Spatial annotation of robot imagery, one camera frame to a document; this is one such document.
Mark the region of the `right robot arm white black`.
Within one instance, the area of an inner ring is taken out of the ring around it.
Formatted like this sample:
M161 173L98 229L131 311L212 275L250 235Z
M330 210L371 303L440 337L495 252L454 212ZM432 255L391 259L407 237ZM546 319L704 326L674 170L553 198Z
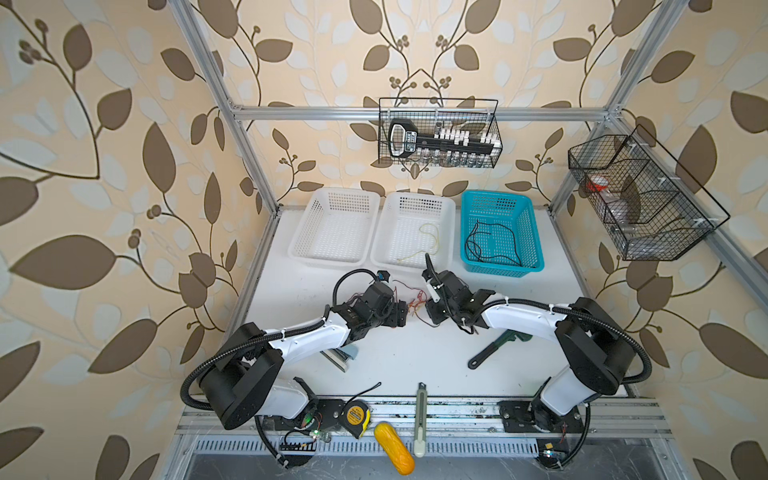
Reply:
M488 289L471 291L458 279L440 280L427 287L426 312L434 326L452 322L468 334L488 329L536 339L538 350L505 363L503 373L519 375L551 358L561 361L562 369L530 399L500 402L508 432L585 433L592 401L652 373L642 345L590 298L550 305Z

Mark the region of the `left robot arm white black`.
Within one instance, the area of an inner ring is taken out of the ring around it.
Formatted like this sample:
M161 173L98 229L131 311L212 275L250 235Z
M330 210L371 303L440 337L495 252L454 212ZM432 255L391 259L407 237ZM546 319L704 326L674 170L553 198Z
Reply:
M282 330L263 330L254 323L239 327L216 354L184 379L182 402L214 412L226 430L253 421L262 444L286 470L309 458L296 452L287 439L271 442L263 425L266 417L281 418L288 426L286 436L305 435L312 443L336 427L360 438L371 417L371 409L360 395L346 401L334 399L327 408L305 380L285 379L280 371L359 341L374 328L405 326L408 303L390 287L388 272L364 273L372 281L363 293L345 302L334 296L315 320Z

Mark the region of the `grey blue stapler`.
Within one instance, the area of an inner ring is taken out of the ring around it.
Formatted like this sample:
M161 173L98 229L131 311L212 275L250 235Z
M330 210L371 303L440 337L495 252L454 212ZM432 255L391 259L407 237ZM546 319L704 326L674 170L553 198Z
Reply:
M359 349L355 345L324 350L321 355L342 372L349 370L350 364L356 359Z

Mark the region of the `green black pipe wrench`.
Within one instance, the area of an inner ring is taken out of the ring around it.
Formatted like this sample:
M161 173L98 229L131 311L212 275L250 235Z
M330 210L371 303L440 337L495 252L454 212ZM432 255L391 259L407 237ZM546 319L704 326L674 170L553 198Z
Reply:
M532 335L518 332L515 330L506 330L492 343L487 345L483 350L473 356L467 363L470 370L477 369L482 365L490 356L496 353L503 345L509 342L520 341L528 342L532 339Z

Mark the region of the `white utility knife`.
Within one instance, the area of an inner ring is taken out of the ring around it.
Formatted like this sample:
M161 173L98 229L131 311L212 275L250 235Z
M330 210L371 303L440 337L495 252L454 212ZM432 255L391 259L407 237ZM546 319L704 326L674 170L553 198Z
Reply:
M427 387L425 383L420 382L416 392L413 438L413 455L417 458L423 458L427 450L427 403Z

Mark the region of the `middle white plastic basket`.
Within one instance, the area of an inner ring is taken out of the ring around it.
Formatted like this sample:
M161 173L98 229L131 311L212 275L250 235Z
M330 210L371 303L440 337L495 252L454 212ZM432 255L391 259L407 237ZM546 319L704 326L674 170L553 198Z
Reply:
M450 198L397 192L386 197L370 249L385 270L420 273L425 254L438 271L453 263L457 206Z

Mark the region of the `white plastic basket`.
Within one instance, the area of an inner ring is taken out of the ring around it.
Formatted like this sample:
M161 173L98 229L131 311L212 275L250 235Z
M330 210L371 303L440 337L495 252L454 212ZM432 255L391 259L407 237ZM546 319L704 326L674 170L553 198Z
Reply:
M311 266L357 268L370 251L381 197L357 189L321 188L305 208L288 256Z
M386 197L370 249L385 270L420 273L425 254L438 271L453 263L457 206L450 198L397 192Z

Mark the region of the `teal plastic basket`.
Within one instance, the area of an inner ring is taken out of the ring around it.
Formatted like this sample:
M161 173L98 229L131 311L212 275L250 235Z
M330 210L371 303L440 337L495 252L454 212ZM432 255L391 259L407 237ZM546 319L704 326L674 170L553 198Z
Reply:
M469 190L461 195L460 256L469 272L522 278L545 267L532 201Z

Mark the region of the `yellow black tape measure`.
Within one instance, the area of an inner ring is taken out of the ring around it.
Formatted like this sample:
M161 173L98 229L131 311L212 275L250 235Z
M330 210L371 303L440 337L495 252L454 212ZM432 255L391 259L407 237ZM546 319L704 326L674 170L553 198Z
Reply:
M377 382L370 388L354 395L343 405L341 409L341 413L337 418L337 422L355 439L360 439L364 435L368 429L368 425L371 419L371 408L362 399L362 396L366 393L376 390L381 385L381 382Z

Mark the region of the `left white plastic basket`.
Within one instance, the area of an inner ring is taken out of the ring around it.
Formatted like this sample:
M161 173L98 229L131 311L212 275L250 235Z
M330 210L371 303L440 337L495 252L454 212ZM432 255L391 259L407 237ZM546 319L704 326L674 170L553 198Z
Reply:
M381 197L357 189L321 188L305 208L288 256L311 266L357 268L370 251Z

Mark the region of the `yellow corn cob toy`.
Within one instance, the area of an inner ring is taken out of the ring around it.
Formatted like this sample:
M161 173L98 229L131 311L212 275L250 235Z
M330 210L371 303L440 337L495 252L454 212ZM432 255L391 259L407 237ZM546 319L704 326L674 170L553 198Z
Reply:
M414 471L415 461L391 424L378 423L374 437L400 475L407 476Z

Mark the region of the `black socket tool set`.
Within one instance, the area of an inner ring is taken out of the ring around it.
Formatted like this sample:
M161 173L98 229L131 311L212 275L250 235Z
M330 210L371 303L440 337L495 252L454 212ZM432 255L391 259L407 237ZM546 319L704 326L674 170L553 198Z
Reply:
M414 154L494 158L503 149L500 138L494 133L473 137L468 130L438 125L429 132L427 127L417 127L413 121L405 118L396 118L390 122L383 144L392 158L399 159Z

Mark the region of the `aluminium frame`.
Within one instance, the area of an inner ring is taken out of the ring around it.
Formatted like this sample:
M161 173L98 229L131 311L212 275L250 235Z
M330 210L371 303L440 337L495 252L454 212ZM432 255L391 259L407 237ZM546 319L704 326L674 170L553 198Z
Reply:
M648 351L699 479L767 475L763 1L188 1L268 205L513 192Z

